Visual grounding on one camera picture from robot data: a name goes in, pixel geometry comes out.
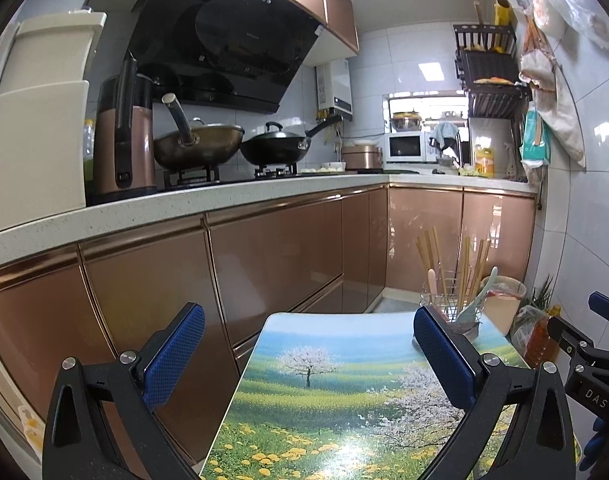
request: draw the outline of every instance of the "speckled countertop edge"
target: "speckled countertop edge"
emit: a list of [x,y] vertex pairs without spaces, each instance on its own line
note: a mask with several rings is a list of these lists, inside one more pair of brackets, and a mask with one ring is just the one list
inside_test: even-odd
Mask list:
[[347,174],[223,184],[88,207],[6,229],[0,232],[0,266],[32,254],[164,220],[301,194],[389,182],[537,192],[528,184],[505,180],[416,174]]

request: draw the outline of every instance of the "metal screw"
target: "metal screw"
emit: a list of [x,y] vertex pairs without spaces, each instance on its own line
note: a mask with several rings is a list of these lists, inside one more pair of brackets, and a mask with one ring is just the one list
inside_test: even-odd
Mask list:
[[500,358],[495,354],[484,354],[484,357],[482,359],[489,366],[497,366],[500,364]]
[[67,357],[64,361],[62,361],[62,368],[65,370],[70,370],[75,366],[75,357]]
[[558,371],[558,367],[556,367],[556,365],[553,364],[551,361],[546,361],[542,365],[542,368],[544,368],[544,371],[548,374],[554,374],[555,372]]
[[127,350],[120,354],[120,362],[123,365],[131,364],[136,360],[137,354],[133,350]]

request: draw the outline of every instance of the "white microwave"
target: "white microwave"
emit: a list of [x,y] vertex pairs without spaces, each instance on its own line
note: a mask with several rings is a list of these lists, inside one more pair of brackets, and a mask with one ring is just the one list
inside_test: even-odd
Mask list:
[[382,158],[385,162],[436,162],[438,150],[429,145],[428,132],[384,134]]

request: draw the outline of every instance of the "table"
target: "table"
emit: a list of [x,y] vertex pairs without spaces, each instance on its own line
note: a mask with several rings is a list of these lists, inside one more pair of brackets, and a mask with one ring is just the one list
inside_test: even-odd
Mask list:
[[[417,343],[414,312],[273,314],[201,472],[203,480],[410,480],[453,433],[449,403]],[[522,358],[485,317],[473,342]],[[491,466],[505,408],[474,475]]]

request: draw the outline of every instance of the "range hood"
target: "range hood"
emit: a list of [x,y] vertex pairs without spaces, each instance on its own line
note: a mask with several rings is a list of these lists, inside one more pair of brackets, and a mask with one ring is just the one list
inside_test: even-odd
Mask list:
[[274,113],[321,30],[288,0],[146,0],[129,49],[154,97]]

